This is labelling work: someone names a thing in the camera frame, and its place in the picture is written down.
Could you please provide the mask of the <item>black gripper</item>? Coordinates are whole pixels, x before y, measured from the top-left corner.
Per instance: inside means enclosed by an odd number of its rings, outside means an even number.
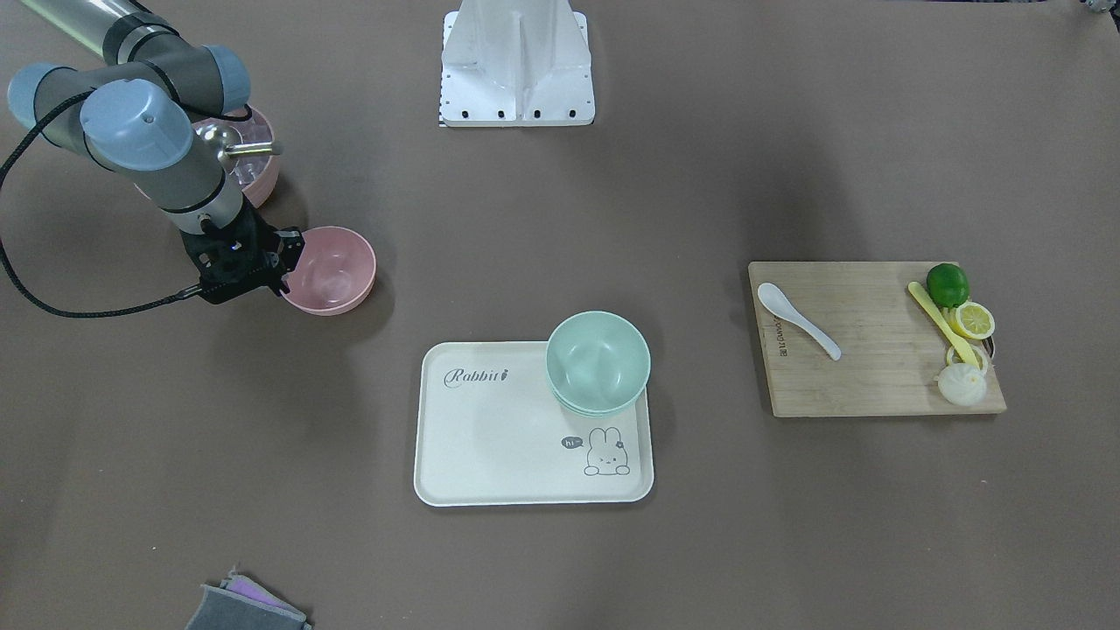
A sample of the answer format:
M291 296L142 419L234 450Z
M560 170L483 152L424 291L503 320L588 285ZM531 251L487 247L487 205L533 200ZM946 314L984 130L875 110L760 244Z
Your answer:
M214 226L211 220L200 223L203 233L180 233L185 252L199 271L200 298L218 305L261 287L278 298L291 291L284 276L296 270L304 254L304 232L271 226L249 200L228 226Z

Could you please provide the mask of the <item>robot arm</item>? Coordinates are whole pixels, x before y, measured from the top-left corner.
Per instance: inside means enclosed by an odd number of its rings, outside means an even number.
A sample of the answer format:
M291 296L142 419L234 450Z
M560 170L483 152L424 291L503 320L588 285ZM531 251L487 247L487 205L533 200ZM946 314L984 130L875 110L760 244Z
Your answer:
M265 287L282 298L304 254L296 226L261 217L198 120L245 121L249 73L224 46L195 46L137 1L31 1L32 12L99 53L103 66L49 63L21 68L7 101L25 135L3 174L43 138L123 176L179 231L199 281L161 299L212 305Z

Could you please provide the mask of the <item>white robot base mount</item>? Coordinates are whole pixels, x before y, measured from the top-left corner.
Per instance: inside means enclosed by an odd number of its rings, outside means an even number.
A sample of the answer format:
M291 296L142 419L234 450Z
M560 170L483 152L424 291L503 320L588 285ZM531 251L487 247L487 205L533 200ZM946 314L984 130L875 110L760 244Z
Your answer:
M568 1L464 1L444 16L446 128L591 126L587 17Z

